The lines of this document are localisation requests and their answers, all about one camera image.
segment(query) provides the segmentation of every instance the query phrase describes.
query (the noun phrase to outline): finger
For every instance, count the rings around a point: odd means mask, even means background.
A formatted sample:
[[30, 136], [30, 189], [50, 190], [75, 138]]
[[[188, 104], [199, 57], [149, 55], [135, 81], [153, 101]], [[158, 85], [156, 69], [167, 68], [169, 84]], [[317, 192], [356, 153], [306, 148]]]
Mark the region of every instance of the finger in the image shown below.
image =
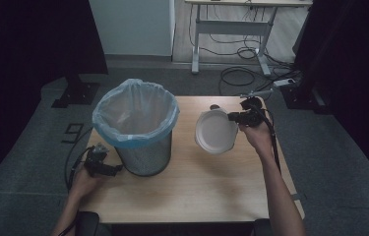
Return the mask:
[[245, 130], [247, 129], [247, 127], [244, 125], [239, 124], [238, 126], [239, 126], [239, 130], [242, 132], [245, 132]]

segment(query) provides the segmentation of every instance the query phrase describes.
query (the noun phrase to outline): wall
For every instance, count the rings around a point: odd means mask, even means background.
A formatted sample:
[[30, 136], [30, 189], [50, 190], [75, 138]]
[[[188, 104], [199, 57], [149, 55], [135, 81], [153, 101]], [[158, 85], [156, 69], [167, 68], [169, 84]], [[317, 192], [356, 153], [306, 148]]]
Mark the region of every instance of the wall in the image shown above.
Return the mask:
[[174, 0], [90, 0], [104, 54], [171, 56]]

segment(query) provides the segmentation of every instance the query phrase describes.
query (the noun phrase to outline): human hand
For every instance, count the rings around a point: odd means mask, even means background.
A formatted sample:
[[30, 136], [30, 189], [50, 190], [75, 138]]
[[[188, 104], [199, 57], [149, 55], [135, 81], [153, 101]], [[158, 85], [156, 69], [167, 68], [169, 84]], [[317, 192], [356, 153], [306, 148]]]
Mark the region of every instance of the human hand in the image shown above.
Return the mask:
[[265, 122], [258, 127], [239, 125], [239, 130], [245, 133], [249, 144], [254, 147], [261, 158], [273, 157], [270, 129]]
[[94, 175], [94, 177], [90, 176], [87, 169], [84, 166], [80, 166], [69, 195], [76, 200], [80, 200], [91, 193], [101, 182], [101, 177], [98, 175]]

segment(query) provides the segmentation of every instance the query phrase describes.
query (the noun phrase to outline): trash bag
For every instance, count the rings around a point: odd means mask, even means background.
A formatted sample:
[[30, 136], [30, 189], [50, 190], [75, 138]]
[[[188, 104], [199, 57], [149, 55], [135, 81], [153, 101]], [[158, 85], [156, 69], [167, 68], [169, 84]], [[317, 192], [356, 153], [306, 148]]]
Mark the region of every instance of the trash bag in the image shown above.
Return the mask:
[[141, 148], [170, 134], [179, 112], [174, 95], [161, 85], [129, 79], [101, 99], [92, 124], [116, 148]]

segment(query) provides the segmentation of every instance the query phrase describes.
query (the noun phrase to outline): table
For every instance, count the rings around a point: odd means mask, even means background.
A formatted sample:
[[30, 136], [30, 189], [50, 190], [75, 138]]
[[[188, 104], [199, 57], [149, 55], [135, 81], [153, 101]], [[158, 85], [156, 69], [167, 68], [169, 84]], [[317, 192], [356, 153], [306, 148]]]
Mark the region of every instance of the table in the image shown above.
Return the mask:
[[[235, 96], [177, 96], [180, 115], [172, 132], [171, 159], [161, 173], [139, 177], [123, 169], [81, 205], [97, 212], [102, 223], [244, 222], [268, 218], [261, 161], [238, 132], [234, 148], [211, 155], [195, 143], [200, 114], [217, 104], [241, 111]], [[109, 148], [106, 164], [120, 164], [115, 149], [92, 131], [88, 147]], [[281, 172], [291, 194], [296, 190], [278, 145]], [[295, 201], [302, 217], [301, 202]]]
[[[313, 4], [312, 0], [185, 0], [186, 3], [197, 5], [197, 17], [195, 26], [195, 40], [193, 47], [193, 60], [191, 71], [199, 73], [199, 34], [235, 34], [235, 35], [258, 35], [264, 39], [260, 48], [256, 49], [256, 56], [265, 76], [270, 76], [267, 60], [264, 52], [273, 28], [274, 19], [278, 7], [306, 7]], [[227, 5], [227, 6], [254, 6], [272, 7], [272, 14], [267, 22], [230, 22], [230, 21], [202, 21], [200, 8], [202, 5]]]

